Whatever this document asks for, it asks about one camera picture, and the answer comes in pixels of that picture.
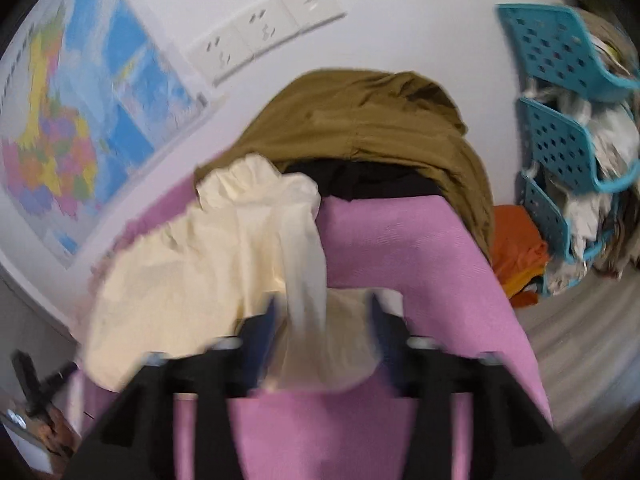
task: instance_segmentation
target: colorful map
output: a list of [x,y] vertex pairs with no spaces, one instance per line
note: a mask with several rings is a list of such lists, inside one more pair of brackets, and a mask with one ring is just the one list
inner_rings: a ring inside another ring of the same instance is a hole
[[204,104],[125,0],[46,1],[23,25],[4,88],[0,182],[68,265],[104,207]]

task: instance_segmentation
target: pink surface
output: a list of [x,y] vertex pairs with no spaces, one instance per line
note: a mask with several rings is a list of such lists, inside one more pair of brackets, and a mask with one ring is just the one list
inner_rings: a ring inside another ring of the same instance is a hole
[[[484,256],[443,198],[329,198],[318,229],[329,286],[402,292],[417,335],[433,336],[464,356],[501,352],[550,419],[529,342]],[[86,408],[97,414],[113,394],[94,393],[87,391]],[[468,477],[468,400],[455,400],[455,479]],[[400,478],[414,403],[395,399],[381,370],[341,394],[258,394],[230,406],[247,479]],[[193,479],[195,408],[194,402],[176,404],[180,480]]]

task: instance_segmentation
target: power outlet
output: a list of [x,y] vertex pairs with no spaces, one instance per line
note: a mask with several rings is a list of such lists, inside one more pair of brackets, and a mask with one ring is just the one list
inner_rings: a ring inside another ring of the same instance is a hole
[[188,57],[199,72],[217,85],[251,61],[254,53],[246,46],[236,28],[227,25],[196,44]]
[[246,44],[255,54],[292,38],[299,27],[281,0],[267,0],[233,20]]
[[301,31],[345,15],[338,0],[282,0]]

